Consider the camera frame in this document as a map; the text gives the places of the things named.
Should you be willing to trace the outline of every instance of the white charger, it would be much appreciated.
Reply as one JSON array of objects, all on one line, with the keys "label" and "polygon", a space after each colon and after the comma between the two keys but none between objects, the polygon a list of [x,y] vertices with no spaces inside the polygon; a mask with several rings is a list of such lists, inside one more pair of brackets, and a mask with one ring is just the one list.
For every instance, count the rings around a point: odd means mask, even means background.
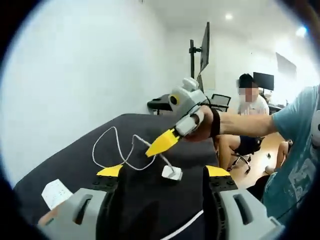
[{"label": "white charger", "polygon": [[165,165],[161,176],[166,179],[180,181],[182,179],[183,172],[180,167]]}]

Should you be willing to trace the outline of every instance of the white paper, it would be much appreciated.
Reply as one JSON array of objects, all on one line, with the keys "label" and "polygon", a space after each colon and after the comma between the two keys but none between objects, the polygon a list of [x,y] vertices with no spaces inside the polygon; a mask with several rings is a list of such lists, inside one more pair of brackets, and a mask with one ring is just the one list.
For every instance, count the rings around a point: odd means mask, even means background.
[{"label": "white paper", "polygon": [[41,196],[50,210],[72,196],[72,192],[59,180],[49,182],[43,189]]}]

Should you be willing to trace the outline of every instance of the ceiling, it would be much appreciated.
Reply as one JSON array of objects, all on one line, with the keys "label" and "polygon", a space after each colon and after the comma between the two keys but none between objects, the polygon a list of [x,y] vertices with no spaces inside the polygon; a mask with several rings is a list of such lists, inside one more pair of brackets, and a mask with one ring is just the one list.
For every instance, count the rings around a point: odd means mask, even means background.
[{"label": "ceiling", "polygon": [[[276,0],[144,1],[169,30],[204,29],[205,22],[210,22],[212,31],[220,29],[241,35],[249,42],[273,52],[281,53],[283,48],[288,48],[286,50],[295,56],[310,55],[308,39],[296,36],[301,24]],[[232,14],[232,20],[226,20],[227,13]]]}]

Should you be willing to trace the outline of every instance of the white cable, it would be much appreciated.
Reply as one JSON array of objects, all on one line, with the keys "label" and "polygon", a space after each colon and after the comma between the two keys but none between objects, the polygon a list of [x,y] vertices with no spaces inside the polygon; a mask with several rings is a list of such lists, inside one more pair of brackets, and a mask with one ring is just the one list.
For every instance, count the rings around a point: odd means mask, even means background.
[{"label": "white cable", "polygon": [[188,221],[185,225],[183,225],[182,227],[180,227],[178,230],[174,231],[173,233],[169,234],[168,236],[165,236],[161,240],[172,239],[173,237],[175,237],[176,235],[178,235],[179,233],[184,231],[186,228],[188,228],[191,224],[193,224],[203,213],[204,213],[204,211],[201,210],[190,221]]},{"label": "white cable", "polygon": [[[134,134],[134,135],[132,136],[132,148],[131,148],[128,156],[127,156],[126,158],[124,158],[124,156],[122,155],[122,152],[121,152],[120,144],[119,144],[119,137],[118,137],[117,128],[114,127],[114,126],[112,126],[112,127],[110,127],[109,129],[107,129],[104,133],[102,133],[101,136],[95,141],[95,143],[94,143],[94,145],[93,145],[93,148],[92,148],[92,160],[93,160],[93,162],[94,162],[96,165],[98,165],[99,167],[104,168],[104,169],[106,168],[105,166],[102,166],[101,164],[99,164],[99,163],[96,162],[96,159],[95,159],[95,149],[96,149],[96,145],[97,145],[97,143],[100,141],[100,139],[101,139],[109,130],[111,130],[111,129],[114,129],[114,131],[115,131],[116,144],[117,144],[117,146],[118,146],[118,150],[119,150],[120,157],[121,157],[122,160],[123,160],[123,162],[120,163],[120,164],[126,163],[126,164],[128,164],[131,168],[133,168],[134,170],[142,171],[142,170],[145,170],[145,169],[148,168],[151,164],[154,163],[157,155],[154,155],[152,161],[151,161],[147,166],[145,166],[145,167],[143,167],[143,168],[136,168],[136,167],[132,166],[130,163],[128,163],[128,159],[129,159],[131,153],[133,152],[134,146],[135,146],[134,137],[136,137],[137,139],[139,139],[141,142],[143,142],[144,144],[146,144],[146,145],[149,146],[149,147],[151,146],[151,144],[150,144],[149,142],[147,142],[146,140],[142,139],[141,137],[139,137],[138,135]],[[163,156],[162,154],[160,154],[160,157],[170,166],[170,168],[172,169],[172,171],[175,172],[175,171],[174,171],[174,168],[172,167],[172,165],[171,165],[171,163],[168,161],[168,159],[167,159],[165,156]]]}]

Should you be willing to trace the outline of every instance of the white t-shirt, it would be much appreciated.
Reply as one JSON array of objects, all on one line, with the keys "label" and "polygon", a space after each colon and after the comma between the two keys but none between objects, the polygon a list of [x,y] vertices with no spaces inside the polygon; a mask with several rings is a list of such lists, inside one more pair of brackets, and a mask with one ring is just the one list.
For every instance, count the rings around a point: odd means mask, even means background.
[{"label": "white t-shirt", "polygon": [[269,115],[269,106],[266,100],[258,95],[253,102],[241,102],[239,111],[241,115],[267,114]]}]

